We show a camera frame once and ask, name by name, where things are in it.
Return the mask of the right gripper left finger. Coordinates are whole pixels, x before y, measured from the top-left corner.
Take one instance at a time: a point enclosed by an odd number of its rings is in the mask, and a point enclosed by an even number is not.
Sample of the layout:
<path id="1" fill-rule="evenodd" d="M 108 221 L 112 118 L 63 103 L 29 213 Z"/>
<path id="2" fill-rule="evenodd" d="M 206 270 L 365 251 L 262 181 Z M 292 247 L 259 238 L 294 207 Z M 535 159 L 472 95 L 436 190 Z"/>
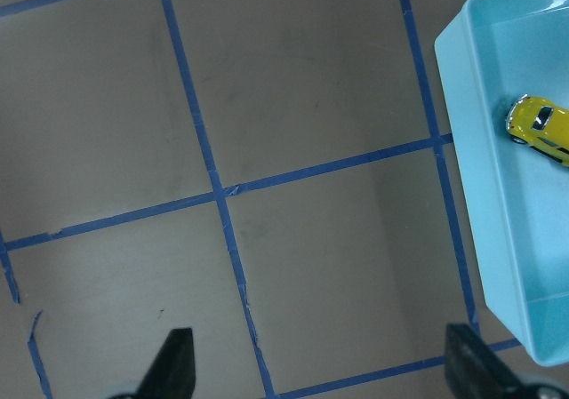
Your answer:
<path id="1" fill-rule="evenodd" d="M 193 330 L 170 330 L 145 376 L 133 392 L 109 398 L 190 399 L 196 388 Z"/>

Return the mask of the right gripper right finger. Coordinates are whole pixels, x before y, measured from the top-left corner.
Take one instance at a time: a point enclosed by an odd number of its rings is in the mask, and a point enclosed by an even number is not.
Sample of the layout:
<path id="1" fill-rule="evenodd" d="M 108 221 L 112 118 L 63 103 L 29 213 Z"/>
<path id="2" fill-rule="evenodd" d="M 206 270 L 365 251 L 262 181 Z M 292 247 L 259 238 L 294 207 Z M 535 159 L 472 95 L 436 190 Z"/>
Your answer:
<path id="1" fill-rule="evenodd" d="M 445 381 L 456 398 L 566 398 L 554 381 L 513 372 L 464 323 L 445 328 Z"/>

